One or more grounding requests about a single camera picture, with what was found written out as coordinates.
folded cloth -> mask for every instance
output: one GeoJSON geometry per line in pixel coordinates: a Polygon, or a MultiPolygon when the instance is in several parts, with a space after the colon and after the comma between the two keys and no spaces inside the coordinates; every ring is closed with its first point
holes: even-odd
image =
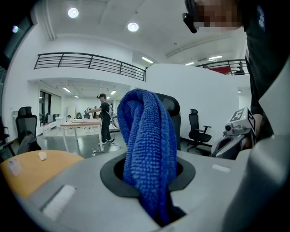
{"type": "Polygon", "coordinates": [[[140,190],[147,213],[167,224],[167,187],[177,169],[170,115],[154,93],[134,89],[120,101],[118,122],[127,144],[123,180],[140,190]]]}

black pants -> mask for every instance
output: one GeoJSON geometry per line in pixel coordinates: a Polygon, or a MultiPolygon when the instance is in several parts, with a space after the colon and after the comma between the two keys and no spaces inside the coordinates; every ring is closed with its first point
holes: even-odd
{"type": "Polygon", "coordinates": [[[107,140],[111,139],[110,129],[109,129],[110,122],[102,122],[101,126],[101,141],[104,143],[107,140]]]}

round wooden table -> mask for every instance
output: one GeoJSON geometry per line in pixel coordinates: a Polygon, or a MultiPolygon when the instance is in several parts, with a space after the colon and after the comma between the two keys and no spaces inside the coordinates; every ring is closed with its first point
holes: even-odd
{"type": "Polygon", "coordinates": [[[83,160],[79,155],[60,150],[38,150],[11,157],[0,164],[0,169],[11,190],[28,198],[38,187],[72,164],[83,160]],[[46,152],[47,159],[41,160],[39,152],[46,152]],[[21,171],[14,176],[9,161],[17,159],[21,171]]]}

black t-shirt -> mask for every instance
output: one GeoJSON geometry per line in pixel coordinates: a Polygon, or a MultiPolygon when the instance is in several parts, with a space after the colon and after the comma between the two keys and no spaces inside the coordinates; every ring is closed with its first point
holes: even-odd
{"type": "Polygon", "coordinates": [[[101,104],[100,108],[101,108],[102,121],[109,123],[111,120],[111,117],[109,116],[109,110],[110,110],[109,103],[104,101],[101,104]]]}
{"type": "MultiPolygon", "coordinates": [[[[239,0],[249,50],[251,112],[264,115],[259,99],[279,75],[290,54],[288,1],[239,0]]],[[[271,126],[267,122],[268,133],[271,126]]]]}

blue microfiber cloth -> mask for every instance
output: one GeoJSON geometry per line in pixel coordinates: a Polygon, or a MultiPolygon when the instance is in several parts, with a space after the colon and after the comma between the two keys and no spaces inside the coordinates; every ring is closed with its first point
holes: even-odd
{"type": "Polygon", "coordinates": [[[176,177],[176,137],[169,113],[152,92],[134,89],[118,106],[118,122],[127,144],[123,180],[141,193],[152,218],[169,223],[167,186],[176,177]]]}

